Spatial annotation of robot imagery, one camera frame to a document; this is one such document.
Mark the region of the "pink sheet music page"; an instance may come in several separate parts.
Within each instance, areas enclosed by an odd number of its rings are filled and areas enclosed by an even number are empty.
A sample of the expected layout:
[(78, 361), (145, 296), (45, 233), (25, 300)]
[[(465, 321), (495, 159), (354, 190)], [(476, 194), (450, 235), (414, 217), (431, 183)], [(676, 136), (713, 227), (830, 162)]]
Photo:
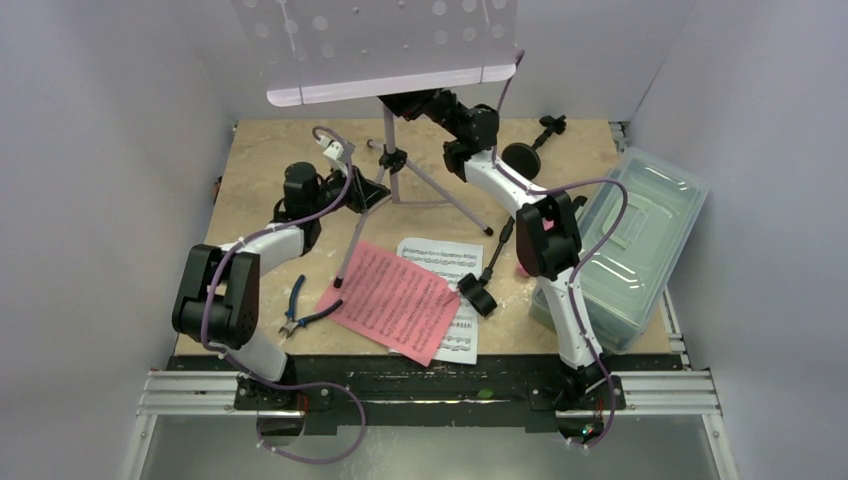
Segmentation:
[(423, 366), (460, 307), (444, 278), (367, 242), (355, 247), (343, 284), (328, 286), (316, 309), (338, 300), (330, 320)]

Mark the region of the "lilac music stand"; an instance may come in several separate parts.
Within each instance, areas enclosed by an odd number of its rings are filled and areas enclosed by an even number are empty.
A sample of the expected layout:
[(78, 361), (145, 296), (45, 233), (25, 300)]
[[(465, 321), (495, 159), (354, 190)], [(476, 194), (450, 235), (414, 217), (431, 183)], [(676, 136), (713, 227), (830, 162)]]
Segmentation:
[[(276, 107), (429, 89), (455, 93), (516, 71), (516, 10), (506, 1), (237, 1), (234, 9)], [(361, 218), (397, 200), (395, 174), (406, 167), (393, 137), (398, 117), (382, 107), (382, 162), (376, 178), (366, 178), (388, 187), (391, 197)]]

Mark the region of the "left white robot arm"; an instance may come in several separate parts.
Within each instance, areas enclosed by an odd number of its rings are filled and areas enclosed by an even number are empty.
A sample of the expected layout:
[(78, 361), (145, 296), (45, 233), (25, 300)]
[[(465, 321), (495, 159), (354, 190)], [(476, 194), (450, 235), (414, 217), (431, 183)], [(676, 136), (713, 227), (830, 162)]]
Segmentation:
[(390, 195), (388, 187), (353, 165), (326, 176), (308, 162), (288, 166), (271, 223), (231, 244), (189, 250), (172, 310), (174, 331), (260, 383), (259, 395), (272, 408), (289, 407), (298, 395), (296, 369), (258, 325), (260, 280), (313, 249), (323, 216), (340, 208), (364, 215)]

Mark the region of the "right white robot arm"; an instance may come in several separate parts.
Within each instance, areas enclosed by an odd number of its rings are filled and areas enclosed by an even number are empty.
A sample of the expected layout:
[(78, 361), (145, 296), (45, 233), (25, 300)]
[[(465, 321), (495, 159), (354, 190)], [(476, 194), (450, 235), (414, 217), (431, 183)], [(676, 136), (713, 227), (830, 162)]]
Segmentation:
[(582, 292), (582, 239), (571, 197), (564, 189), (541, 189), (498, 157), (500, 116), (495, 108), (468, 107), (448, 89), (387, 94), (379, 99), (395, 117), (413, 121), (425, 116), (451, 134), (452, 141), (443, 146), (447, 170), (510, 213), (517, 259), (536, 278), (553, 321), (565, 375), (563, 397), (576, 407), (588, 405), (610, 379)]

